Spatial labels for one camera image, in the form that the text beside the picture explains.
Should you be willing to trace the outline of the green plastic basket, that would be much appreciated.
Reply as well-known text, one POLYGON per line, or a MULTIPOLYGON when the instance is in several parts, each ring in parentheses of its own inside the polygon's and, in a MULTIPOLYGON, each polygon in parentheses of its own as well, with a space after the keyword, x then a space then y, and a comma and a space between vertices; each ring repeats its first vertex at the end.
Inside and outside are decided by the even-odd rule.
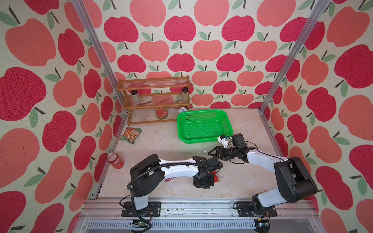
POLYGON ((215 142, 233 134, 228 114, 218 109, 182 112, 176 122, 179 139, 186 144, 215 142))

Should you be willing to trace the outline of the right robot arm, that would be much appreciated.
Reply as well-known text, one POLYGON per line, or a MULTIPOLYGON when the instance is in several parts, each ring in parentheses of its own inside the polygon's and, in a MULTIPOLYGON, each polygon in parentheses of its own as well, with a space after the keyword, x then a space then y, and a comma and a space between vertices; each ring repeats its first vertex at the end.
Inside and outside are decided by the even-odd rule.
POLYGON ((275 174, 277 186, 252 197, 249 211, 254 216, 264 216, 279 204, 296 203, 317 193, 318 188, 300 158, 276 157, 258 148, 224 148, 217 146, 208 155, 223 161, 238 158, 245 163, 258 165, 275 174))

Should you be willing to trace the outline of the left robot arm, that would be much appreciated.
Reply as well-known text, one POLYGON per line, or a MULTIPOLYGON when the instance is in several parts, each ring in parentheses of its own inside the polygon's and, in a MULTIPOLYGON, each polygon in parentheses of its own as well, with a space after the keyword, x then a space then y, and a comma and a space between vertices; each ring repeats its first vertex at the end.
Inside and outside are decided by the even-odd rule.
POLYGON ((183 161, 167 161, 152 154, 130 169, 131 181, 127 185, 131 201, 120 203, 122 217, 160 216, 160 202, 149 202, 148 197, 163 181, 189 177, 196 188, 210 189, 215 173, 223 168, 217 158, 194 156, 183 161))

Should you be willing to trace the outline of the red gold round tin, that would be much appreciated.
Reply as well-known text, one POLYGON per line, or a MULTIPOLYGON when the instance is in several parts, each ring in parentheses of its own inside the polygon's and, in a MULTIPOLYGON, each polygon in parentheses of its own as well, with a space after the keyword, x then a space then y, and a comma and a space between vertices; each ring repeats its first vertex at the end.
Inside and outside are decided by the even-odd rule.
POLYGON ((159 107, 159 108, 157 108, 155 114, 156 114, 157 118, 159 118, 159 119, 165 119, 165 118, 168 117, 169 112, 168 112, 168 110, 167 110, 166 107, 159 107))

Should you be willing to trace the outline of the spice jar on shelf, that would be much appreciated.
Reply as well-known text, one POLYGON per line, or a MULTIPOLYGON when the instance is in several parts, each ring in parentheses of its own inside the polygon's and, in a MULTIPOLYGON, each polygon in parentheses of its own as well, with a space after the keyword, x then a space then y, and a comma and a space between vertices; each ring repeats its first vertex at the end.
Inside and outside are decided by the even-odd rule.
POLYGON ((188 87, 182 88, 182 101, 184 103, 189 103, 189 88, 188 87))

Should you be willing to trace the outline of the wooden shelf rack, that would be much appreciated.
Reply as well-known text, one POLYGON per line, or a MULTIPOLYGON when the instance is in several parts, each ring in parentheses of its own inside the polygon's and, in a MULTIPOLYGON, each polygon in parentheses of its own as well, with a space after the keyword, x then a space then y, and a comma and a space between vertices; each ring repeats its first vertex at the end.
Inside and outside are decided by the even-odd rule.
POLYGON ((181 107, 190 108, 189 103, 182 101, 182 88, 191 88, 189 77, 155 78, 138 80, 120 80, 117 90, 124 94, 123 109, 128 113, 127 124, 174 121, 181 107), (141 97, 141 104, 134 105, 131 90, 137 90, 141 97), (166 107, 169 115, 165 119, 156 117, 156 110, 166 107))

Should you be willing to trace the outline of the soup mix packet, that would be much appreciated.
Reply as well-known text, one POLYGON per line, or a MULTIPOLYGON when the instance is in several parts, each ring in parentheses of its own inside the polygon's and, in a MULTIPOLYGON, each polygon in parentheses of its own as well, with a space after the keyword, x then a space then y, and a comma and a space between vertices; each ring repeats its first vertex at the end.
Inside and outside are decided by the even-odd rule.
POLYGON ((142 130, 140 128, 127 127, 123 135, 120 137, 120 140, 134 144, 135 140, 139 137, 141 133, 142 130))

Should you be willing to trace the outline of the red soda can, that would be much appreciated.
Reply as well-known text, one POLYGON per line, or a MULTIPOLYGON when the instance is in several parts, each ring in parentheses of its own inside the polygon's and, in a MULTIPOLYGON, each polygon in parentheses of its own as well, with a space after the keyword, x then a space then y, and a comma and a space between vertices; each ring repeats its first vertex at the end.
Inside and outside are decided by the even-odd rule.
POLYGON ((119 170, 124 166, 123 159, 115 152, 107 156, 108 163, 115 169, 119 170))

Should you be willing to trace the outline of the left spice jar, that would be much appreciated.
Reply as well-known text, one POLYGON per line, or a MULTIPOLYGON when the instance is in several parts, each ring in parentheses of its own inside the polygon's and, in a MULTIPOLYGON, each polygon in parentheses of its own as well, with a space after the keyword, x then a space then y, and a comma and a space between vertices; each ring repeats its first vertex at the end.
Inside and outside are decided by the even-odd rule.
POLYGON ((141 97, 137 90, 131 90, 131 96, 132 100, 134 102, 134 105, 140 105, 141 104, 141 97))

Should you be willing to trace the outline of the right aluminium corner post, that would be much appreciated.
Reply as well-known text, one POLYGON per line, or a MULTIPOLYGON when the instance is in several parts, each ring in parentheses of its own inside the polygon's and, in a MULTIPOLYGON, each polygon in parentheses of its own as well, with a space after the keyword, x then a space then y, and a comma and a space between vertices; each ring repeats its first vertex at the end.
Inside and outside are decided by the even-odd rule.
POLYGON ((290 53, 288 54, 280 72, 276 75, 274 82, 268 91, 267 95, 265 96, 261 106, 258 109, 260 114, 264 114, 265 109, 269 105, 270 101, 273 99, 273 96, 277 89, 280 86, 280 83, 284 79, 286 73, 290 69, 291 65, 293 64, 297 54, 301 51, 301 49, 305 46, 306 40, 309 38, 312 30, 316 26, 318 20, 320 19, 321 15, 324 11, 328 8, 328 5, 331 1, 321 0, 316 1, 314 8, 311 11, 309 18, 307 19, 305 26, 303 27, 300 35, 298 36, 297 40, 294 43, 294 46, 291 48, 290 53))

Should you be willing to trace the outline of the aluminium corner post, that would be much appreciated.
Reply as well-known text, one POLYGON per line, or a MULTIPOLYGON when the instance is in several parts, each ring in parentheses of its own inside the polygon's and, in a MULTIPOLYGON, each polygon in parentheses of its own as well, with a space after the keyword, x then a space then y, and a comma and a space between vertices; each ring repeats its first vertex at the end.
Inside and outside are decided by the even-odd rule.
POLYGON ((280 72, 276 75, 274 82, 268 91, 267 95, 265 96, 261 106, 258 109, 260 114, 264 114, 265 109, 269 105, 270 101, 273 99, 273 96, 277 89, 280 86, 280 83, 284 79, 286 73, 290 69, 291 65, 293 64, 297 54, 301 51, 301 49, 305 46, 306 40, 309 38, 312 30, 316 26, 318 20, 320 19, 321 15, 324 11, 328 8, 328 5, 331 1, 321 0, 316 1, 314 8, 311 11, 309 18, 307 19, 305 26, 303 27, 300 35, 298 36, 297 40, 294 43, 294 46, 291 48, 290 53, 288 54, 280 72))
POLYGON ((104 49, 101 41, 99 40, 99 38, 97 36, 96 29, 93 25, 92 20, 90 19, 90 16, 89 16, 88 10, 85 7, 84 1, 72 0, 72 3, 74 5, 74 8, 77 12, 77 15, 78 15, 86 33, 87 33, 87 35, 88 35, 88 38, 89 38, 92 46, 95 49, 95 52, 98 56, 98 59, 100 60, 100 63, 102 64, 102 68, 104 69, 104 71, 105 71, 105 73, 106 73, 106 75, 107 75, 107 77, 110 81, 110 84, 113 87, 113 91, 117 95, 121 106, 123 106, 124 95, 122 94, 122 92, 117 90, 118 79, 117 79, 113 69, 111 68, 110 62, 109 62, 108 57, 107 57, 106 52, 105 52, 105 49, 104 49))

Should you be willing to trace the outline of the left aluminium corner post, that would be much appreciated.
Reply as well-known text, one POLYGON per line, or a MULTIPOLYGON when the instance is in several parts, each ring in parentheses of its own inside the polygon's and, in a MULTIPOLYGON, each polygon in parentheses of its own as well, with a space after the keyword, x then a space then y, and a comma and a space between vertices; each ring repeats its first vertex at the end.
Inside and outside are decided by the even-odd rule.
POLYGON ((84 1, 72 0, 72 3, 74 5, 74 8, 77 12, 77 15, 78 15, 86 33, 87 33, 87 35, 88 35, 88 38, 89 38, 92 46, 95 49, 95 52, 98 56, 98 59, 100 60, 100 63, 102 64, 102 68, 104 69, 104 71, 105 71, 105 73, 106 73, 106 75, 107 75, 107 77, 110 81, 110 84, 113 87, 113 91, 117 95, 121 106, 123 106, 124 95, 122 94, 122 92, 117 90, 118 79, 117 79, 113 69, 111 68, 110 62, 109 62, 108 57, 107 57, 106 52, 105 52, 105 49, 104 49, 101 41, 99 40, 99 38, 97 36, 96 29, 93 25, 92 20, 90 19, 90 16, 89 16, 88 10, 85 7, 84 1))

